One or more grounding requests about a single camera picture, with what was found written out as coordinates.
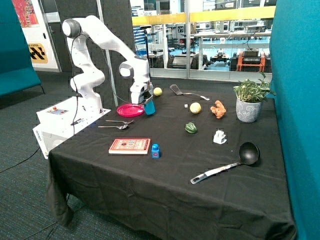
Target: white pot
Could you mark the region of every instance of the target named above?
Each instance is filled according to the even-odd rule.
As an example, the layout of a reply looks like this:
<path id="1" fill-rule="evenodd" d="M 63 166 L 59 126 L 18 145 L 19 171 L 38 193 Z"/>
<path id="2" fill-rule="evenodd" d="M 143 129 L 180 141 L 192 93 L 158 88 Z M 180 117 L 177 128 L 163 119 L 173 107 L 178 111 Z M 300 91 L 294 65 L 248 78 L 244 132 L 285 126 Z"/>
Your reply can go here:
<path id="1" fill-rule="evenodd" d="M 238 119 L 244 123 L 252 123 L 257 120 L 263 102 L 244 102 L 236 99 L 236 116 Z"/>

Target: black pole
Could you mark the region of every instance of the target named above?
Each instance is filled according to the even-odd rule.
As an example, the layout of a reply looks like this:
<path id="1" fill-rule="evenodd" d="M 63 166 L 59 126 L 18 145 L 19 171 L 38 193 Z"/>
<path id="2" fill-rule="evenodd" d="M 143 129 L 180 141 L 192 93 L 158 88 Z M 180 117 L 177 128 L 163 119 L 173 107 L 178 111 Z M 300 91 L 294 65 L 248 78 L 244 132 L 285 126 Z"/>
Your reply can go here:
<path id="1" fill-rule="evenodd" d="M 150 59 L 149 59 L 149 49 L 148 49 L 148 33 L 146 29 L 143 29 L 144 31 L 144 41 L 145 41 L 145 49 L 146 49 L 146 59 L 148 60 L 149 64 L 149 78 L 151 79 L 151 74 L 150 74 Z"/>

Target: teal partition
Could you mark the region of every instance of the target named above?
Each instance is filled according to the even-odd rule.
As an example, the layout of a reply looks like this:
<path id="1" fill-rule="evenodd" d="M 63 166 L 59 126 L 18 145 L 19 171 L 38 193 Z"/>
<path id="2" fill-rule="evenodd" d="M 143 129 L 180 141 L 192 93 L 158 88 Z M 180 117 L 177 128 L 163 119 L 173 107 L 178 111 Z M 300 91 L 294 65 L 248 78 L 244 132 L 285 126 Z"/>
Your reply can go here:
<path id="1" fill-rule="evenodd" d="M 299 240 L 320 239 L 320 1 L 278 0 L 272 84 Z"/>
<path id="2" fill-rule="evenodd" d="M 40 85 L 12 0 L 1 0 L 0 96 Z"/>

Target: silver spoon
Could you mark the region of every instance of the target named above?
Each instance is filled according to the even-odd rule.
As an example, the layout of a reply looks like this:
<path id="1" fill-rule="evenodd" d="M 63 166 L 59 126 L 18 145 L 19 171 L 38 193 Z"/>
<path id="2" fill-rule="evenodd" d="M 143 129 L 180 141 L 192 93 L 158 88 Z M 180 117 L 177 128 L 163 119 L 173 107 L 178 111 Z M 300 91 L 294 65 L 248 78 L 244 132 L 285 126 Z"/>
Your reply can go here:
<path id="1" fill-rule="evenodd" d="M 218 174 L 222 171 L 225 171 L 227 169 L 236 167 L 238 165 L 251 165 L 254 164 L 256 161 L 258 161 L 260 156 L 260 151 L 259 148 L 254 145 L 252 142 L 245 142 L 240 146 L 239 149 L 239 157 L 240 161 L 236 163 L 232 163 L 226 166 L 218 167 L 209 171 L 206 171 L 205 173 L 202 173 L 194 178 L 192 178 L 190 181 L 192 184 L 196 184 L 203 179 L 206 179 L 207 177 L 213 175 L 213 174 Z"/>
<path id="2" fill-rule="evenodd" d="M 128 124 L 125 124 L 123 126 L 98 126 L 98 128 L 117 128 L 117 129 L 125 129 L 126 127 L 128 127 Z"/>
<path id="3" fill-rule="evenodd" d="M 105 120 L 105 121 L 106 121 L 106 122 L 117 122 L 117 123 L 130 124 L 130 123 L 132 123 L 134 120 L 131 120 L 131 121 Z"/>

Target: orange machine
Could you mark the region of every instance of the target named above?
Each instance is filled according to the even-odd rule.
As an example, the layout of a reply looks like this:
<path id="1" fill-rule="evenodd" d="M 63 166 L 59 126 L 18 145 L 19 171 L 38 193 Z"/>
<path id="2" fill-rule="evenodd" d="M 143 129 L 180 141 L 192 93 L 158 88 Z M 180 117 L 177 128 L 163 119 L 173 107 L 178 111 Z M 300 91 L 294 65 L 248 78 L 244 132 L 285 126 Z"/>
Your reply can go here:
<path id="1" fill-rule="evenodd" d="M 258 49 L 241 51 L 238 56 L 236 70 L 239 72 L 264 72 L 266 55 Z"/>

